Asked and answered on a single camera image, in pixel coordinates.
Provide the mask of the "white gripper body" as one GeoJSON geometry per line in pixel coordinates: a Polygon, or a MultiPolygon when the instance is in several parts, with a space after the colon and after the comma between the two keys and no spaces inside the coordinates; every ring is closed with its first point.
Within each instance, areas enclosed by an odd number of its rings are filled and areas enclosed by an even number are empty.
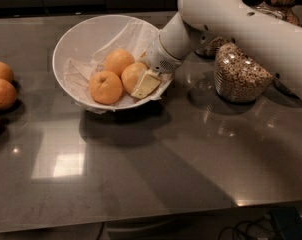
{"type": "Polygon", "coordinates": [[[142,60],[154,71],[171,74],[177,70],[182,61],[172,57],[163,47],[160,36],[157,36],[144,51],[142,60]]]}

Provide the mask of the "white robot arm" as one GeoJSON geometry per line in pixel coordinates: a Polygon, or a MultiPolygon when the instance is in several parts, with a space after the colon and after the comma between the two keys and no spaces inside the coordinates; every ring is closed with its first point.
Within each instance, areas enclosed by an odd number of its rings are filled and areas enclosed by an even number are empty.
{"type": "Polygon", "coordinates": [[[178,12],[152,39],[142,61],[172,73],[216,36],[241,48],[302,100],[302,27],[262,14],[242,0],[177,0],[178,12]]]}

